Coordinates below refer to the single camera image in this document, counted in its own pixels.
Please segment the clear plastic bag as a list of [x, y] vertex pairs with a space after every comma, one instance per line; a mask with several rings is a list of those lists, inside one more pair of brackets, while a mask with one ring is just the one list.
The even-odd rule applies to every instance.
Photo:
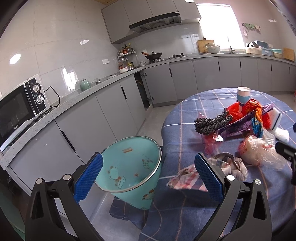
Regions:
[[263, 130], [262, 138], [248, 135], [238, 147], [241, 159], [252, 166], [266, 166], [282, 170], [286, 159], [275, 150], [275, 136]]

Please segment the purple snack wrapper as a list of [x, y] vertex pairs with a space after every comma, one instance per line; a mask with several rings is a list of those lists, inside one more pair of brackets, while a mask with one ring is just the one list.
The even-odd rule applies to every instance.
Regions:
[[[263, 107], [263, 114], [270, 112], [273, 108], [273, 104], [265, 105]], [[253, 118], [254, 113], [253, 111], [248, 113], [247, 115], [243, 116], [241, 119], [229, 123], [228, 125], [224, 126], [223, 128], [220, 128], [217, 130], [217, 134], [220, 135], [222, 138], [230, 138], [230, 137], [236, 137], [239, 135], [254, 135], [252, 131], [252, 124], [251, 119]]]

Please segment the red foam net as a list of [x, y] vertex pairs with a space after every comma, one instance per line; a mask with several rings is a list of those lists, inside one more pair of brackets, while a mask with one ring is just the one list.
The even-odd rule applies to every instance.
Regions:
[[271, 119], [268, 113], [263, 114], [263, 107], [259, 101], [251, 98], [246, 102], [242, 107], [241, 113], [243, 116], [247, 115], [250, 112], [254, 112], [256, 119], [263, 124], [263, 127], [269, 129], [271, 127]]

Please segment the dark grey foam net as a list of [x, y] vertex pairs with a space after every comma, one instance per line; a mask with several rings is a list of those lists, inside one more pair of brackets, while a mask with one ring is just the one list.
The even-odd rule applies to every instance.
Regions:
[[233, 116], [227, 109], [224, 109], [224, 111], [215, 118], [197, 118], [194, 120], [195, 131], [203, 135], [210, 135], [228, 125], [232, 119]]

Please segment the red plastic bag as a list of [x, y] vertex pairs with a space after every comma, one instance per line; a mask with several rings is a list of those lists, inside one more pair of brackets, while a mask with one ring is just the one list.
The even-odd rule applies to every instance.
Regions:
[[235, 102], [234, 104], [227, 107], [227, 117], [230, 117], [229, 123], [233, 123], [243, 117], [241, 111], [240, 111], [240, 104], [239, 102]]

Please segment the white blue paper cup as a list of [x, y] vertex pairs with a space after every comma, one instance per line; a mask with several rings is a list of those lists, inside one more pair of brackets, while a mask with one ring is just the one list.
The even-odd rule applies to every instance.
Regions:
[[251, 97], [251, 89], [248, 87], [240, 86], [237, 88], [237, 101], [241, 105], [245, 105]]

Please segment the grey lower kitchen cabinets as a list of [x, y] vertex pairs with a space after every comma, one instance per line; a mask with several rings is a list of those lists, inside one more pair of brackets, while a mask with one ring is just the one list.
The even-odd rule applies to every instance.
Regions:
[[77, 144], [71, 133], [78, 131], [78, 119], [88, 119], [79, 108], [99, 92], [112, 89], [97, 108], [115, 108], [128, 117], [125, 129], [134, 133], [142, 126], [140, 111], [143, 104], [136, 87], [135, 75], [141, 73], [147, 101], [153, 106], [171, 105], [206, 90], [246, 86], [267, 93], [295, 90], [295, 63], [284, 59], [252, 54], [204, 54], [160, 61], [105, 80], [71, 97], [29, 128], [1, 159], [1, 167], [8, 170], [20, 151], [52, 122], [63, 122], [60, 139], [69, 152], [84, 159], [90, 145]]

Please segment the grey kitchen cabinets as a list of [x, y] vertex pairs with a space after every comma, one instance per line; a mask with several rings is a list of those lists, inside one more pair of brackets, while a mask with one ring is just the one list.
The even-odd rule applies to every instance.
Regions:
[[129, 25], [153, 16], [178, 11], [182, 19], [180, 24], [198, 23], [201, 20], [194, 1], [115, 1], [101, 11], [112, 44], [141, 35], [131, 31]]
[[125, 129], [134, 133], [142, 126], [140, 111], [143, 104], [136, 87], [135, 75], [141, 73], [147, 101], [153, 106], [171, 105], [206, 90], [246, 86], [267, 93], [295, 90], [295, 63], [284, 59], [252, 54], [204, 54], [160, 61], [105, 80], [71, 97], [29, 128], [1, 159], [1, 167], [8, 170], [20, 151], [52, 122], [63, 122], [60, 139], [69, 152], [84, 159], [90, 145], [77, 144], [71, 133], [78, 131], [78, 119], [88, 119], [79, 108], [99, 92], [112, 89], [97, 108], [115, 108], [128, 117]]

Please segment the grey upper kitchen cabinets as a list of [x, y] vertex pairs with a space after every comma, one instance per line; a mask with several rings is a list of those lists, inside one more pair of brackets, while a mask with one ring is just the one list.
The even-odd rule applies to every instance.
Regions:
[[153, 16], [178, 11], [182, 19], [180, 24], [198, 23], [201, 20], [194, 1], [115, 1], [101, 11], [112, 44], [141, 35], [131, 31], [129, 25]]

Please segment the white black sponge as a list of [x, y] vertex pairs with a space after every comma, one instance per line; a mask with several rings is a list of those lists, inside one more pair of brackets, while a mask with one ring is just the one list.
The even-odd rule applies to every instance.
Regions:
[[270, 130], [276, 130], [280, 124], [280, 121], [282, 119], [282, 113], [276, 109], [273, 108], [270, 112], [268, 112], [269, 118], [270, 118]]

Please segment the blue orange snack wrapper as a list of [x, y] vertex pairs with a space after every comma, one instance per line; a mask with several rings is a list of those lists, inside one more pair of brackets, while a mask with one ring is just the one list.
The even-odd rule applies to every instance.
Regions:
[[253, 134], [257, 138], [262, 138], [262, 136], [263, 136], [263, 121], [261, 119], [261, 117], [262, 117], [262, 110], [260, 108], [256, 108], [253, 111], [253, 113], [254, 113], [254, 116], [251, 119]]

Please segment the pink transparent plastic wrapper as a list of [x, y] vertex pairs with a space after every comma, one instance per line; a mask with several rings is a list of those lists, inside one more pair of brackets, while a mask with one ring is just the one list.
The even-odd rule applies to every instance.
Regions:
[[[207, 118], [200, 111], [198, 112], [197, 118]], [[210, 135], [202, 135], [204, 141], [204, 153], [209, 156], [214, 156], [219, 153], [219, 138], [217, 133], [212, 133]]]

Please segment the blue plaid tablecloth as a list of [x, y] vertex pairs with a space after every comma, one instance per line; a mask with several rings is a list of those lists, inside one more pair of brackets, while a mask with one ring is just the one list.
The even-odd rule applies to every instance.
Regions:
[[[295, 147], [295, 133], [292, 125], [295, 113], [284, 102], [258, 91], [251, 91], [251, 96], [262, 105], [275, 104], [284, 111], [280, 127], [288, 130], [289, 144]], [[133, 206], [114, 197], [110, 215], [114, 218], [130, 221], [140, 231], [133, 234], [135, 240], [193, 240], [207, 223], [218, 203], [207, 192], [202, 179], [196, 176], [192, 188], [173, 189], [167, 183], [177, 173], [194, 164], [198, 152], [204, 152], [213, 165], [226, 167], [225, 153], [237, 156], [242, 138], [218, 143], [211, 154], [206, 154], [205, 139], [195, 131], [193, 120], [202, 114], [206, 118], [214, 118], [224, 108], [236, 101], [236, 88], [221, 88], [204, 91], [185, 99], [178, 104], [166, 117], [162, 127], [163, 163], [157, 187], [154, 191], [149, 210], [136, 209]], [[292, 170], [287, 161], [281, 170], [266, 166], [248, 166], [247, 182], [259, 179], [264, 186], [271, 213], [273, 232], [281, 228], [292, 218], [295, 212], [295, 186], [291, 184]]]

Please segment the black white microwave oven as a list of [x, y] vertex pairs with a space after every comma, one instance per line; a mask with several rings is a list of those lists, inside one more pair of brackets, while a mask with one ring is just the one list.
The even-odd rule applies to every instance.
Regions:
[[37, 74], [5, 94], [1, 98], [1, 152], [49, 108]]

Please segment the storage boxes on counter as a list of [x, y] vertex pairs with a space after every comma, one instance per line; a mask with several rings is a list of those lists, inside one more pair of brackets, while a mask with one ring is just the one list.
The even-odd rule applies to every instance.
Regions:
[[287, 61], [295, 61], [295, 51], [290, 48], [274, 49], [267, 42], [262, 41], [252, 41], [246, 44], [246, 53], [255, 55], [264, 55], [279, 59], [284, 59]]

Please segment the metal spice rack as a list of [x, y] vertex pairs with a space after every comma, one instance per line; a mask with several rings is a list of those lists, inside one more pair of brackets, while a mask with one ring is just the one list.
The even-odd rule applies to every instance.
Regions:
[[129, 60], [129, 58], [135, 57], [135, 54], [136, 52], [130, 43], [124, 44], [121, 47], [117, 54], [118, 69], [120, 74], [135, 69], [133, 61]]

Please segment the steel pot with lid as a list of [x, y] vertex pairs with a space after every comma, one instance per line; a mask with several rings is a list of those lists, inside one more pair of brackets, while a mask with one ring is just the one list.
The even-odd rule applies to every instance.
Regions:
[[216, 45], [215, 43], [208, 43], [205, 45], [208, 53], [211, 54], [218, 54], [220, 52], [220, 46]]

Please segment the gas stove burner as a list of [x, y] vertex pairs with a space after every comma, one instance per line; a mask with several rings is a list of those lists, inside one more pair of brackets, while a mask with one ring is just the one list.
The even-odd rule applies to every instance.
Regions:
[[173, 58], [179, 58], [179, 57], [184, 57], [185, 55], [183, 53], [180, 53], [178, 55], [173, 54]]

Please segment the wooden cutting board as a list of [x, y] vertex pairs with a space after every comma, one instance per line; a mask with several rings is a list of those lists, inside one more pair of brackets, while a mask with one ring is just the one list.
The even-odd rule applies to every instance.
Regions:
[[214, 40], [198, 40], [196, 42], [197, 48], [200, 54], [204, 54], [208, 52], [206, 48], [206, 44], [209, 44], [209, 43], [214, 43]]

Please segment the black wok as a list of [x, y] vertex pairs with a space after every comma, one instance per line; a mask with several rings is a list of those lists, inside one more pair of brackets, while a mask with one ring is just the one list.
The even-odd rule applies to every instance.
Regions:
[[155, 52], [151, 52], [151, 54], [146, 53], [146, 52], [142, 52], [142, 54], [150, 61], [150, 62], [154, 62], [158, 59], [161, 59], [162, 56], [162, 52], [160, 53], [155, 53]]

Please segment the black range hood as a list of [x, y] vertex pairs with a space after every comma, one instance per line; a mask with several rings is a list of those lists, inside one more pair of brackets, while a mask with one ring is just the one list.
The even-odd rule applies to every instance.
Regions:
[[155, 29], [165, 28], [167, 26], [180, 24], [182, 22], [178, 11], [166, 13], [139, 21], [129, 25], [129, 29], [137, 34], [146, 33]]

